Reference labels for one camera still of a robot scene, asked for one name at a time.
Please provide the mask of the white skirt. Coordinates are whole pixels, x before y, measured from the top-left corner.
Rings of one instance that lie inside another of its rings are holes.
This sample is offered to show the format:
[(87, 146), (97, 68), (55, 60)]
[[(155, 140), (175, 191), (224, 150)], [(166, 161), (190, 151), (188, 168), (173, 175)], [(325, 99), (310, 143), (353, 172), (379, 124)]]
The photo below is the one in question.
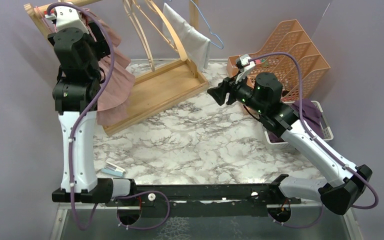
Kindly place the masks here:
[(180, 39), (188, 58), (197, 66), (197, 70), (206, 69), (210, 58), (211, 40), (191, 26), (167, 3), (164, 3), (162, 13)]

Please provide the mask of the purple garment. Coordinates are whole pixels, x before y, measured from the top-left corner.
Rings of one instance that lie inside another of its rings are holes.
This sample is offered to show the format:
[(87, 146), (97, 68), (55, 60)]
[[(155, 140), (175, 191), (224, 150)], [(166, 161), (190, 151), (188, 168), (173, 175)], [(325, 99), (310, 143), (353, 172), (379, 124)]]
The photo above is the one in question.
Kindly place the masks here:
[[(302, 114), (303, 114), (304, 120), (319, 137), (323, 138), (324, 134), (323, 134), (323, 128), (321, 125), (322, 112), (316, 107), (316, 105), (314, 105), (314, 103), (311, 100), (307, 98), (303, 98), (302, 101), (303, 101)], [(292, 109), (299, 112), (299, 104), (300, 104), (300, 101), (296, 100), (290, 106)], [(268, 137), (271, 143), (284, 142), (283, 139), (277, 137), (272, 132), (268, 134)]]

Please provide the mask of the blue wire hanger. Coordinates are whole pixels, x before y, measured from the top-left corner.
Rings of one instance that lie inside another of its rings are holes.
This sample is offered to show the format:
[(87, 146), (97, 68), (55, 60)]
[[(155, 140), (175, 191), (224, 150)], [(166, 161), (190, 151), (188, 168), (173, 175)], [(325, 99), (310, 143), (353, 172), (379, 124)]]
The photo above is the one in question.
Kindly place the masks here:
[(211, 28), (210, 24), (208, 23), (207, 19), (205, 18), (205, 16), (203, 15), (201, 9), (199, 8), (198, 0), (190, 0), (189, 1), (189, 9), (193, 11), (193, 16), (195, 16), (195, 14), (199, 15), (199, 17), (197, 17), (197, 20), (195, 20), (194, 18), (190, 17), (189, 18), (189, 24), (192, 27), (194, 27), (197, 31), (199, 31), (199, 28), (197, 27), (197, 23), (199, 23), (199, 20), (202, 19), (204, 21), (204, 23), (206, 24), (206, 26), (208, 27), (209, 34), (211, 36), (213, 36), (214, 38), (216, 38), (218, 40), (218, 42), (219, 42), (219, 43), (213, 42), (209, 37), (207, 37), (206, 35), (204, 35), (202, 33), (204, 36), (206, 36), (207, 38), (210, 39), (210, 45), (213, 45), (216, 48), (221, 49), (221, 50), (224, 49), (223, 41), (221, 40), (221, 38), (216, 33), (214, 33), (212, 31), (212, 28)]

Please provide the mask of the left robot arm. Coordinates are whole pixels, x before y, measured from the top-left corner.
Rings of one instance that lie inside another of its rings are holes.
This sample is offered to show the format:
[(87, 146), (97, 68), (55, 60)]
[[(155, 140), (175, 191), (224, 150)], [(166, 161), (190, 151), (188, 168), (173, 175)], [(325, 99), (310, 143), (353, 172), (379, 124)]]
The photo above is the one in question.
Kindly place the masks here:
[(124, 205), (137, 200), (132, 179), (99, 178), (94, 170), (93, 135), (97, 100), (108, 74), (99, 61), (113, 54), (105, 28), (91, 21), (88, 28), (70, 26), (48, 36), (59, 60), (52, 91), (63, 137), (63, 176), (51, 198), (56, 203), (108, 203), (118, 198)]

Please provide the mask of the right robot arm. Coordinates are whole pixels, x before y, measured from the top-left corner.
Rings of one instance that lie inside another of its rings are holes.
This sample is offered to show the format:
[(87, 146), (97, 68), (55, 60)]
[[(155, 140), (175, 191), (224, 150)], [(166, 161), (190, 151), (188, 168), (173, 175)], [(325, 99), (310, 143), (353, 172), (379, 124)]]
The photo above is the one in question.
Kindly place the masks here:
[(365, 183), (372, 176), (367, 165), (356, 166), (345, 159), (306, 122), (298, 111), (281, 101), (283, 86), (271, 72), (259, 73), (254, 87), (239, 76), (226, 77), (207, 93), (220, 106), (235, 102), (258, 113), (263, 127), (298, 150), (324, 176), (323, 180), (311, 180), (292, 176), (280, 177), (268, 190), (269, 199), (280, 204), (287, 198), (318, 201), (328, 210), (344, 215), (365, 191)]

